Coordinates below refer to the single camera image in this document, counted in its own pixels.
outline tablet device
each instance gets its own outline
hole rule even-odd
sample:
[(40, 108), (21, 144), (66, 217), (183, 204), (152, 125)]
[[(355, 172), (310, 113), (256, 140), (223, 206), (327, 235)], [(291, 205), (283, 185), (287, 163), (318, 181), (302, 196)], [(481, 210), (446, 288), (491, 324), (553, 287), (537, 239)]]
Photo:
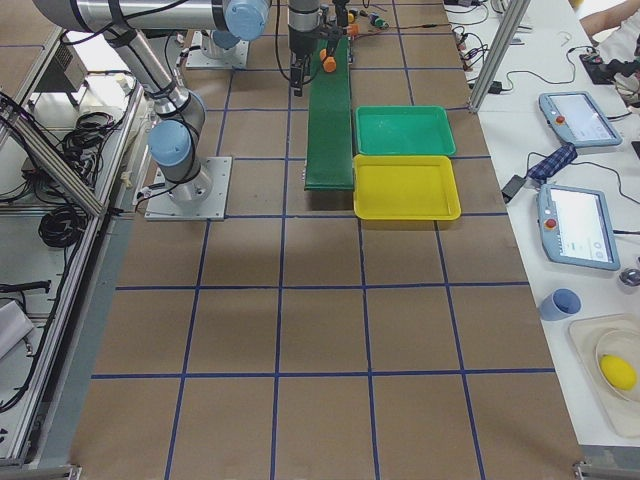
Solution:
[(620, 268), (604, 193), (544, 184), (538, 194), (538, 223), (550, 260), (604, 270)]
[(543, 93), (538, 104), (547, 123), (564, 143), (573, 143), (576, 148), (622, 143), (588, 92)]

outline white mounting plate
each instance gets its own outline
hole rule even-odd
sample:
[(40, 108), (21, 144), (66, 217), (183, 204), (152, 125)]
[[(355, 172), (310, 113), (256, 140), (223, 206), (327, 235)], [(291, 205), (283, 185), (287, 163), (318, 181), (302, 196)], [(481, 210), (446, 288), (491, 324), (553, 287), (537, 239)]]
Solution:
[[(176, 203), (169, 195), (151, 198), (144, 217), (149, 221), (224, 220), (231, 178), (231, 157), (209, 157), (202, 163), (213, 179), (213, 191), (202, 201)], [(155, 183), (164, 182), (164, 175), (157, 170)]]
[[(202, 47), (202, 34), (195, 32), (193, 34), (192, 47)], [(186, 67), (191, 70), (230, 70), (232, 68), (245, 70), (247, 68), (247, 59), (249, 58), (249, 42), (240, 40), (233, 52), (225, 54), (220, 59), (207, 57), (202, 50), (192, 50), (187, 57)]]

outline green conveyor belt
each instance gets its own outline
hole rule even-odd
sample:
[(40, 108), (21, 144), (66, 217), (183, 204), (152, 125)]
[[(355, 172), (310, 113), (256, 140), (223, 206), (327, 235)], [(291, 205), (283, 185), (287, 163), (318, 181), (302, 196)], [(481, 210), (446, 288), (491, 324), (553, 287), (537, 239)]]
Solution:
[(309, 85), (311, 94), (305, 190), (353, 190), (347, 50), (348, 41), (343, 38), (336, 49), (338, 68), (333, 73), (325, 73), (318, 53), (314, 55), (311, 71), (315, 72), (320, 68), (320, 72)]

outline green tray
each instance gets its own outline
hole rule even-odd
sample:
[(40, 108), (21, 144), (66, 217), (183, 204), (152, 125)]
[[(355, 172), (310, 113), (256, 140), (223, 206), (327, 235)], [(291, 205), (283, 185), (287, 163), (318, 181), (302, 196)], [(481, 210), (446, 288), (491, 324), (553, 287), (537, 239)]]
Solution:
[(356, 110), (358, 151), (364, 155), (445, 155), (456, 153), (439, 106), (367, 106)]

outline yellow tray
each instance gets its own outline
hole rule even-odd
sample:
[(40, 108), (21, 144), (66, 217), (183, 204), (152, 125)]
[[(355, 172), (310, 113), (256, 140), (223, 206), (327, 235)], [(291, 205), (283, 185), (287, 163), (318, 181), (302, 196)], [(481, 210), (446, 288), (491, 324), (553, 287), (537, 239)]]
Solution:
[(455, 220), (460, 200), (449, 157), (356, 155), (356, 215), (363, 220)]

